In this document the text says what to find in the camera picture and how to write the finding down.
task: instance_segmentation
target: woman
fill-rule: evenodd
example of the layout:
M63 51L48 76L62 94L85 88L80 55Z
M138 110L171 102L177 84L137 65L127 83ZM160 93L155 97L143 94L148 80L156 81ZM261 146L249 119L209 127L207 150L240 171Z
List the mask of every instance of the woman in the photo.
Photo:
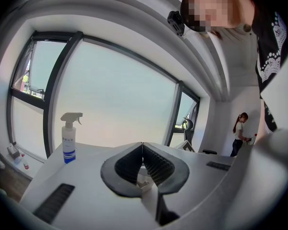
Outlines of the woman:
M210 32L219 39L222 39L218 31L220 27L234 35L230 30L238 25L243 23L252 26L258 37L256 73L261 93L279 72L288 55L288 30L283 20L288 22L288 17L285 13L282 13L284 17L280 16L279 12L285 11L280 6L284 6L282 2L274 0L182 0L180 13L190 29ZM261 100L256 140L276 129L271 112Z
M238 151L240 150L240 148L242 147L243 141L245 140L246 142L250 141L250 138L246 138L242 135L243 133L243 126L242 124L244 124L247 120L248 120L249 116L246 113L242 113L238 116L237 121L235 123L233 132L235 134L235 141L232 144L232 152L231 152L231 157L235 157L238 154Z

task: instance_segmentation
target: black window frame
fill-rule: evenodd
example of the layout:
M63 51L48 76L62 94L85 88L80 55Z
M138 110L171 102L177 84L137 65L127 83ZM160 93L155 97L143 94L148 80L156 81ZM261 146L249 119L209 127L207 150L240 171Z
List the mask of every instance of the black window frame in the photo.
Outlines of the black window frame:
M53 69L50 74L47 87L44 93L44 99L40 99L37 97L34 97L32 95L23 93L17 89L14 88L14 83L16 79L19 79L21 75L23 74L23 68L27 66L28 64L28 57L32 53L33 46L37 41L54 41L54 42L65 42L66 45L61 51ZM17 141L15 141L14 135L13 135L13 129L12 129L12 98L18 98L32 106L35 106L37 108L40 108L43 110L43 137L44 137L44 145L45 145L45 152L47 158L52 154L54 151L53 145L53 139L52 139L52 113L53 113L53 107L54 107L54 98L57 91L58 83L60 80L60 77L62 75L62 72L64 68L66 67L71 55L73 54L74 50L76 49L77 45L81 42L89 42L92 44L100 45L109 49L112 49L116 52L119 52L121 54L124 54L130 58L133 58L144 65L152 68L153 70L157 71L161 75L165 76L166 78L170 79L174 83L176 83L175 88L175 94L174 94L174 100L173 100L173 107L171 111L171 117L168 124L168 129L166 133L166 138L164 145L169 146L173 133L183 133L183 129L177 129L175 128L176 119L180 107L180 101L181 101L181 95L184 92L188 96L190 96L192 99L194 99L197 102L197 109L196 109L196 119L198 115L198 107L200 98L194 94L182 81L179 81L175 77L173 77L171 74L169 74L167 71L153 63L152 61L144 58L143 56L125 48L120 45L117 45L115 43L109 42L104 39L100 39L93 36L84 35L83 32L76 32L76 33L69 33L69 32L37 32L35 31L27 43L25 44L24 48L21 51L20 56L18 57L18 60L16 62L16 65L14 67L12 78L10 82L10 91L8 94L7 99L7 126L8 126L8 135L9 140L11 143L16 144Z

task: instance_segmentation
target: spray bottle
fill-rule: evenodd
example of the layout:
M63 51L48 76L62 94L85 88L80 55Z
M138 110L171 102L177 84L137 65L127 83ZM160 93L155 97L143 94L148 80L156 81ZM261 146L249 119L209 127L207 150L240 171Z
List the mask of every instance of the spray bottle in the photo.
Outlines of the spray bottle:
M76 159L76 128L72 126L74 121L80 123L82 113L65 113L61 120L65 121L65 126L62 127L62 144L64 162L69 163Z

